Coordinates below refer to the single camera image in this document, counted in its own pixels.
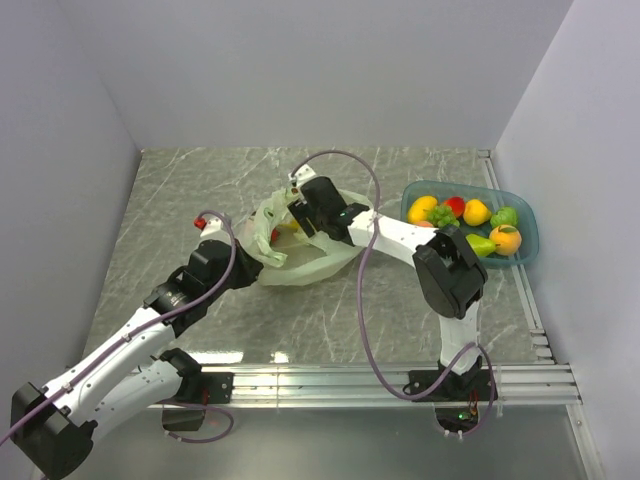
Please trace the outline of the green printed plastic bag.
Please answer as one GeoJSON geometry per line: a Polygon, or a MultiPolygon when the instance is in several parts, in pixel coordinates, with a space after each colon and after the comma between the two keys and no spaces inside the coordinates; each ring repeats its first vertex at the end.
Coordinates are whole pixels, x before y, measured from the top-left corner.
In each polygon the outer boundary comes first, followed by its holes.
{"type": "Polygon", "coordinates": [[[254,222],[254,242],[247,248],[241,246],[263,264],[258,275],[262,286],[305,286],[326,280],[362,251],[334,241],[324,232],[308,238],[300,228],[280,229],[280,223],[294,219],[288,205],[300,198],[288,196],[287,188],[277,190],[247,219],[254,222]]]}

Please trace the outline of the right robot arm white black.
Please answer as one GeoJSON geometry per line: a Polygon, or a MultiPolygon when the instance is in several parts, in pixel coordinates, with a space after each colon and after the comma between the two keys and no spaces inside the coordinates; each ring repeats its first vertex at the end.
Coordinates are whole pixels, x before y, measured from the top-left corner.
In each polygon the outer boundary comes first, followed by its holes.
{"type": "Polygon", "coordinates": [[[291,203],[289,210],[306,234],[324,232],[332,240],[364,249],[357,274],[356,311],[364,351],[380,384],[394,397],[413,402],[425,399],[440,386],[449,398],[466,397],[474,389],[482,367],[493,366],[486,349],[478,343],[479,302],[488,275],[459,228],[415,226],[380,214],[376,206],[348,204],[326,176],[302,181],[291,174],[290,183],[301,198],[291,203]],[[425,301],[439,317],[440,374],[420,393],[395,389],[371,350],[363,281],[374,251],[414,268],[425,301]]]}

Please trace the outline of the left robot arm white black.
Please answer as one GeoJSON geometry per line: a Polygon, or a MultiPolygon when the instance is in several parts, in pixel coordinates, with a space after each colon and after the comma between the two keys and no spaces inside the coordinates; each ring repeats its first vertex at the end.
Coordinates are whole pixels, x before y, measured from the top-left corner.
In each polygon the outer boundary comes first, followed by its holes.
{"type": "Polygon", "coordinates": [[[238,242],[201,242],[92,354],[45,386],[26,383],[14,393],[9,440],[46,478],[63,479],[108,431],[149,405],[229,403],[232,374],[207,374],[166,346],[224,292],[253,284],[262,268],[238,242]]]}

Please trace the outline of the green fruit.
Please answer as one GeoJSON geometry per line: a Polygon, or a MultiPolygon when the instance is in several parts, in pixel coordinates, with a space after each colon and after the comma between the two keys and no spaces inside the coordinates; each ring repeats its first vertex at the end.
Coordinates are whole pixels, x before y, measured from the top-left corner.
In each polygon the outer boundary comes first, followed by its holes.
{"type": "Polygon", "coordinates": [[[490,238],[478,234],[467,234],[466,240],[480,258],[488,257],[496,252],[497,245],[490,238]]]}

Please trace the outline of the orange fruit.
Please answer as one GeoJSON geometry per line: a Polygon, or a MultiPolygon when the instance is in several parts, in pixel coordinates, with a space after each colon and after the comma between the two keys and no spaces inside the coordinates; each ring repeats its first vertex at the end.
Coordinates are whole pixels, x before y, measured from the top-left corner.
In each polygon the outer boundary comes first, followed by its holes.
{"type": "Polygon", "coordinates": [[[494,228],[489,239],[495,244],[495,253],[501,256],[512,256],[520,248],[522,237],[519,230],[508,224],[494,228]]]}

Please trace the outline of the green grape bunch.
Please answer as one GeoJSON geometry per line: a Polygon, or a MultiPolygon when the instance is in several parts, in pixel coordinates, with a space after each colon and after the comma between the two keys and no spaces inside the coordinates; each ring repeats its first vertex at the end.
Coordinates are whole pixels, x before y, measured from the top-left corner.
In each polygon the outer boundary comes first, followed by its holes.
{"type": "Polygon", "coordinates": [[[438,205],[434,207],[427,215],[427,221],[434,228],[444,228],[447,225],[460,226],[459,220],[456,218],[453,209],[449,205],[438,205]]]}

